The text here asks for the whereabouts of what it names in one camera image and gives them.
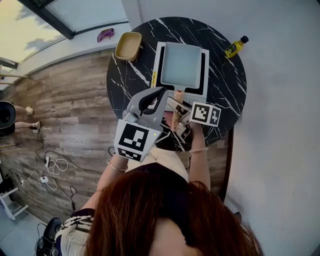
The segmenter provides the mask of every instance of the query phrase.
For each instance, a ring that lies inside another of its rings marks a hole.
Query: woman's hand
[[[171,128],[172,125],[172,119],[174,117],[174,113],[173,112],[164,112],[164,119],[166,124]],[[199,136],[203,136],[203,131],[202,131],[202,126],[199,123],[196,122],[190,122],[189,123],[190,128],[192,130],[192,134],[193,134],[193,138]]]

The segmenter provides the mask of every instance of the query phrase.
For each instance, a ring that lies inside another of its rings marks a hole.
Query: round table
[[[227,134],[242,113],[247,93],[246,74],[240,57],[225,57],[224,50],[231,43],[214,28],[183,17],[154,19],[132,31],[142,35],[137,59],[133,62],[122,61],[113,54],[107,70],[107,92],[116,116],[121,119],[131,98],[150,87],[157,43],[188,44],[210,51],[206,102],[221,108],[218,127],[203,127],[206,144],[212,144]],[[164,119],[162,126],[163,133],[156,143],[158,148],[171,151],[191,148],[191,143],[182,144],[179,141]]]

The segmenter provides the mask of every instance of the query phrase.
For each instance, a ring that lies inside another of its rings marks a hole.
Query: tiled floor
[[[6,256],[33,256],[38,240],[37,225],[43,223],[31,214],[21,213],[12,221],[0,211],[0,248]],[[39,226],[42,236],[45,227]]]

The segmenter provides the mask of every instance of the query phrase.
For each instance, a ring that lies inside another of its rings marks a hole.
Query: white sneaker
[[[35,122],[35,123],[33,123],[32,124],[32,127],[35,127],[35,128],[37,128],[38,130],[41,128],[41,124],[40,124],[40,122],[38,121],[38,122]]]
[[[34,109],[31,108],[31,107],[29,107],[29,106],[27,106],[27,107],[25,108],[25,110],[26,110],[26,114],[27,114],[28,116],[32,116],[32,115],[34,114]]]

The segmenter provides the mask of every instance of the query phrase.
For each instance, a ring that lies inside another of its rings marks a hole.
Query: black bottle cap
[[[241,37],[241,42],[244,43],[244,44],[248,43],[249,42],[249,38],[244,35],[243,37]]]

